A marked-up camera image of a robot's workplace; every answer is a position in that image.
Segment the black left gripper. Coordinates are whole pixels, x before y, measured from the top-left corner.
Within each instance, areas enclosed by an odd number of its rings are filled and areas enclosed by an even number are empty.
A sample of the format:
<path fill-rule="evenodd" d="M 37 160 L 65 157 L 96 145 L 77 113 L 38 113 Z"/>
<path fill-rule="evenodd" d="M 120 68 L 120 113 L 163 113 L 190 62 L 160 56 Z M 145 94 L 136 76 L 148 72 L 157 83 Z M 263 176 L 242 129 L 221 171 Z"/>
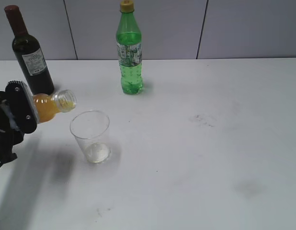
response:
<path fill-rule="evenodd" d="M 24 133 L 35 132 L 38 123 L 37 108 L 28 86 L 20 80 L 9 81 L 5 92 L 0 91 L 0 167 L 17 159 L 13 146 L 23 141 Z"/>

